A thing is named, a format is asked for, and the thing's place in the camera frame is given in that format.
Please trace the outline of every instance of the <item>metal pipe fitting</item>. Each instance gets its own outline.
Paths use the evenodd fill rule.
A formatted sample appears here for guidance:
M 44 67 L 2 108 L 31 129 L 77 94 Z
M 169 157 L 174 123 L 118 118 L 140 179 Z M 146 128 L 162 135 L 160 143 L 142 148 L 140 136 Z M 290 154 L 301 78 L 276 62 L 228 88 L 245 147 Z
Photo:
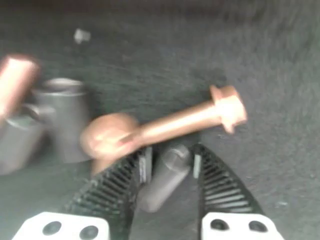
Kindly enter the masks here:
M 18 108 L 38 70 L 36 62 L 27 56 L 4 58 L 0 65 L 0 123 Z
M 42 145 L 46 129 L 35 109 L 23 104 L 0 128 L 0 175 L 21 169 Z
M 137 149 L 150 144 L 223 125 L 232 134 L 234 127 L 247 121 L 247 113 L 233 86 L 210 87 L 212 100 L 138 126 L 125 113 L 113 113 L 95 119 L 83 132 L 86 152 L 97 159 L 100 169 Z
M 54 78 L 32 93 L 61 159 L 65 163 L 90 160 L 80 144 L 81 133 L 91 120 L 84 84 L 69 78 Z

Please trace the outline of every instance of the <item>metal cylinder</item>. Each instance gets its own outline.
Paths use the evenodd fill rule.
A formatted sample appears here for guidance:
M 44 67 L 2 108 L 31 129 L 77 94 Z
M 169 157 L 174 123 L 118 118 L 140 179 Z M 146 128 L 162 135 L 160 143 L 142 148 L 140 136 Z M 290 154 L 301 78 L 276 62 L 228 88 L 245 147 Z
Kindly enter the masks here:
M 46 129 L 35 109 L 23 104 L 0 128 L 0 175 L 21 169 L 42 145 Z
M 151 183 L 141 189 L 138 206 L 148 213 L 158 211 L 191 170 L 192 155 L 178 145 L 164 152 L 154 167 Z
M 90 160 L 80 145 L 80 135 L 91 121 L 84 84 L 69 78 L 54 78 L 32 93 L 62 161 Z

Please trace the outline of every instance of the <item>copper pipe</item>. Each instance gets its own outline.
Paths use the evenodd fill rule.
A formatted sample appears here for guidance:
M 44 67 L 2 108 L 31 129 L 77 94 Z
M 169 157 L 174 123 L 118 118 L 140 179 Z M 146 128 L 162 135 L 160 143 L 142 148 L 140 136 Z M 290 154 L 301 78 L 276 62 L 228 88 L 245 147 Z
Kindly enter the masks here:
M 138 127 L 125 113 L 98 117 L 82 135 L 84 149 L 101 171 L 117 159 L 147 146 L 222 124 L 232 134 L 247 121 L 245 107 L 232 86 L 210 87 L 212 100 Z
M 17 109 L 38 69 L 38 65 L 29 57 L 5 57 L 0 66 L 0 122 Z

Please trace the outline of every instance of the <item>small metal piece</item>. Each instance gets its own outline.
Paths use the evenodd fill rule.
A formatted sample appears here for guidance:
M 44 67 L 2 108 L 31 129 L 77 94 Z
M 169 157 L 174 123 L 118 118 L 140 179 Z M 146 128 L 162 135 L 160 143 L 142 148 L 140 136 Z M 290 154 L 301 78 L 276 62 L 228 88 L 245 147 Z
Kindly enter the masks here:
M 193 162 L 193 177 L 198 179 L 201 169 L 201 156 L 198 154 L 194 155 L 194 162 Z
M 155 164 L 151 183 L 139 193 L 139 207 L 149 213 L 158 211 L 190 172 L 191 161 L 191 153 L 184 145 L 164 152 Z
M 109 223 L 100 217 L 42 212 L 27 219 L 12 240 L 110 240 Z
M 137 149 L 195 131 L 222 124 L 228 133 L 246 122 L 245 107 L 232 86 L 210 87 L 213 100 L 162 117 L 138 127 L 137 121 L 124 113 L 95 119 L 84 131 L 81 142 L 90 156 L 104 169 L 117 159 Z
M 35 108 L 23 104 L 0 128 L 0 175 L 21 169 L 41 146 L 46 130 Z
M 0 122 L 13 113 L 35 80 L 39 67 L 31 58 L 8 55 L 0 66 Z
M 32 93 L 62 160 L 65 163 L 90 160 L 80 145 L 81 133 L 91 120 L 84 84 L 69 78 L 54 78 Z
M 152 147 L 148 146 L 143 149 L 139 155 L 139 167 L 140 167 L 140 182 L 142 184 L 149 184 L 152 179 L 152 161 L 153 151 Z

